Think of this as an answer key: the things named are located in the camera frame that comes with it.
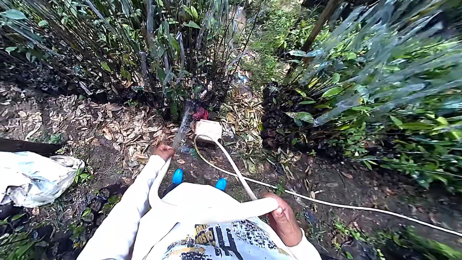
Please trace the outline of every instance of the white container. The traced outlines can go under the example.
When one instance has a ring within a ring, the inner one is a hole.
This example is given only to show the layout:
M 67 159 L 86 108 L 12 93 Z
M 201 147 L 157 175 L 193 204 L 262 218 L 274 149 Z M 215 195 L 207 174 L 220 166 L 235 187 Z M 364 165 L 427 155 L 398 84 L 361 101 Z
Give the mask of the white container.
M 221 139 L 222 133 L 223 127 L 219 122 L 204 119 L 201 119 L 200 121 L 196 122 L 196 127 L 194 129 L 195 135 L 207 135 L 216 140 Z M 198 136 L 197 140 L 215 144 L 215 142 L 212 139 L 206 136 Z

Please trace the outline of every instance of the tree trunk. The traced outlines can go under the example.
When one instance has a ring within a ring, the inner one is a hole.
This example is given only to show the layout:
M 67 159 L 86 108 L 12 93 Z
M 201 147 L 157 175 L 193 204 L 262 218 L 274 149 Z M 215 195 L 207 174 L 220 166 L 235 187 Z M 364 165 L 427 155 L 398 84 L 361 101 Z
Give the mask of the tree trunk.
M 334 13 L 335 9 L 337 8 L 337 6 L 343 2 L 343 0 L 329 0 L 329 2 L 327 3 L 326 7 L 324 8 L 324 11 L 321 13 L 321 15 L 319 16 L 319 19 L 318 21 L 316 22 L 315 26 L 313 27 L 313 29 L 311 30 L 311 33 L 310 35 L 308 36 L 308 38 L 306 39 L 305 43 L 303 44 L 301 50 L 304 51 L 304 52 L 309 52 L 311 50 L 311 47 L 316 39 L 316 37 L 318 36 L 318 34 L 321 32 L 322 30 L 322 27 L 324 26 L 324 24 L 327 22 L 327 20 L 329 19 L 329 17 Z M 292 65 L 289 69 L 289 71 L 287 72 L 287 74 L 290 74 L 292 73 L 292 71 L 295 70 L 295 68 L 297 67 L 297 63 L 295 62 L 292 62 Z

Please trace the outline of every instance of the person's left hand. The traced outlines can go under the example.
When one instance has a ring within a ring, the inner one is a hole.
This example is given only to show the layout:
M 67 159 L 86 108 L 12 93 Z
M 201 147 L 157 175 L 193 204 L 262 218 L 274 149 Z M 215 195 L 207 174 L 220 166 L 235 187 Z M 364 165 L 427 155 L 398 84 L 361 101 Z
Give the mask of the person's left hand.
M 172 157 L 172 160 L 174 160 L 175 150 L 168 145 L 161 144 L 154 149 L 153 155 L 159 155 L 164 161 L 167 161 L 170 157 Z

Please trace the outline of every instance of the white plastic bag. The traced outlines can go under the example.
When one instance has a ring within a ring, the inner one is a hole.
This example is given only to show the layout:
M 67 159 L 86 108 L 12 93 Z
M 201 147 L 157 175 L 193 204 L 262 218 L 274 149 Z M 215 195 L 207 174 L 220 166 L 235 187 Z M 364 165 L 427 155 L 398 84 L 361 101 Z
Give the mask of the white plastic bag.
M 74 181 L 82 160 L 43 157 L 32 152 L 0 152 L 0 204 L 34 208 L 52 203 Z

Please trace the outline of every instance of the white shirt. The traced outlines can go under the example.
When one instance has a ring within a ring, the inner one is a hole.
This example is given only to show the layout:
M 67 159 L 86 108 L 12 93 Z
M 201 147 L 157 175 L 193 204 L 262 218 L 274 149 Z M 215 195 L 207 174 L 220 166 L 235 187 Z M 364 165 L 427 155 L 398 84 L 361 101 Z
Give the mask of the white shirt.
M 258 217 L 197 225 L 177 223 L 175 216 L 162 209 L 148 211 L 149 190 L 164 164 L 160 156 L 151 156 L 135 182 L 88 241 L 78 260 L 321 259 L 304 234 L 298 245 L 287 247 Z M 181 183 L 162 200 L 175 205 L 185 201 L 201 206 L 239 203 L 212 186 L 191 183 Z

